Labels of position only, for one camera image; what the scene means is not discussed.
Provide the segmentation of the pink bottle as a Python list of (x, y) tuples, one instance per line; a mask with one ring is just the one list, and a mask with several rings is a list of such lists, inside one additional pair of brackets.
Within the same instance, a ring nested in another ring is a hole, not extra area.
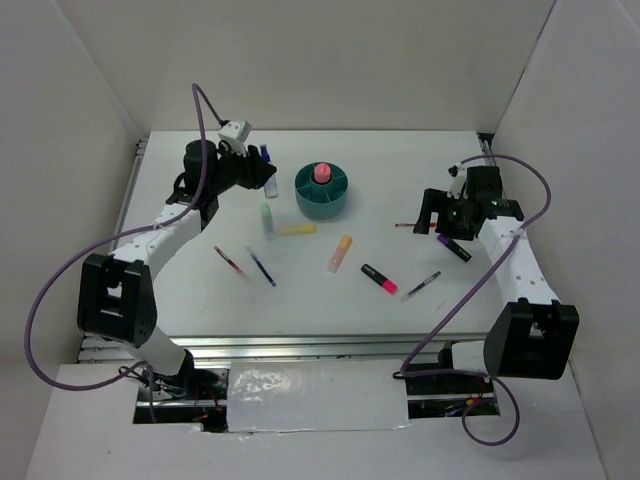
[(332, 169), (328, 163), (318, 163), (315, 165), (312, 173), (312, 180), (317, 184), (324, 185), (331, 181)]

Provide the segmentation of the black pink highlighter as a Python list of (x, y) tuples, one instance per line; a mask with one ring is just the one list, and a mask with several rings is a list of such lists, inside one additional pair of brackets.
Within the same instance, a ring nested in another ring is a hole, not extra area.
[(392, 282), (388, 277), (383, 275), (381, 272), (373, 268), (369, 264), (363, 264), (361, 267), (361, 272), (365, 274), (369, 279), (371, 279), (374, 283), (379, 285), (382, 289), (390, 294), (395, 294), (397, 292), (398, 286)]

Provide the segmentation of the blue cap spray bottle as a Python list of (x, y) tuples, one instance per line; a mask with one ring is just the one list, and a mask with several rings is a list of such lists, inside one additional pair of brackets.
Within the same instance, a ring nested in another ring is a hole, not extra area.
[[(261, 144), (260, 145), (260, 155), (262, 160), (267, 163), (267, 164), (271, 164), (271, 156), (270, 153), (268, 151), (268, 147), (266, 144)], [(277, 186), (277, 179), (276, 179), (276, 174), (273, 174), (268, 181), (265, 183), (264, 187), (264, 194), (265, 197), (267, 199), (274, 199), (278, 197), (278, 186)]]

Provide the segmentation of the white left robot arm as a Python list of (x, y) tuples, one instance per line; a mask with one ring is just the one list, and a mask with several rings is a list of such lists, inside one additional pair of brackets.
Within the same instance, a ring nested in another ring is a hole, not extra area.
[(84, 260), (77, 313), (81, 331), (114, 341), (146, 362), (176, 399), (193, 394), (205, 374), (158, 326), (154, 280), (209, 225), (222, 193), (234, 186), (258, 190), (276, 172), (258, 147), (250, 145), (239, 155), (227, 141), (190, 142), (183, 165), (150, 230), (107, 255)]

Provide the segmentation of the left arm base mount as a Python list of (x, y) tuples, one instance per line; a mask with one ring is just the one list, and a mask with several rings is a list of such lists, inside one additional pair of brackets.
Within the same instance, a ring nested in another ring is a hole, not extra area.
[(154, 375), (153, 392), (146, 370), (130, 373), (127, 379), (138, 384), (133, 423), (194, 424), (204, 432), (227, 432), (229, 373), (225, 368), (200, 370), (186, 387), (169, 385)]

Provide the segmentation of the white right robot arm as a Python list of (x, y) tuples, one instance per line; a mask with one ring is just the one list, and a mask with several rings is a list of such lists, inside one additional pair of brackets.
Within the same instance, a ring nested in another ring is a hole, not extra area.
[(452, 188), (425, 190), (414, 228), (448, 240), (477, 239), (491, 265), (481, 279), (424, 338), (429, 343), (490, 280), (498, 283), (504, 307), (483, 344), (491, 376), (557, 380), (565, 370), (579, 326), (575, 306), (562, 303), (541, 272), (527, 237), (530, 219), (519, 203), (503, 196), (494, 166), (453, 167)]

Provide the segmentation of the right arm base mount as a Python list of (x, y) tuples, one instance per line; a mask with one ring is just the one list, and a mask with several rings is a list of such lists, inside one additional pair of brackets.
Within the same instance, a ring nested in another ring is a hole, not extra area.
[(460, 417), (470, 407), (474, 416), (497, 415), (492, 380), (467, 374), (482, 372), (481, 341), (442, 341), (427, 345), (392, 378), (404, 385), (411, 419)]

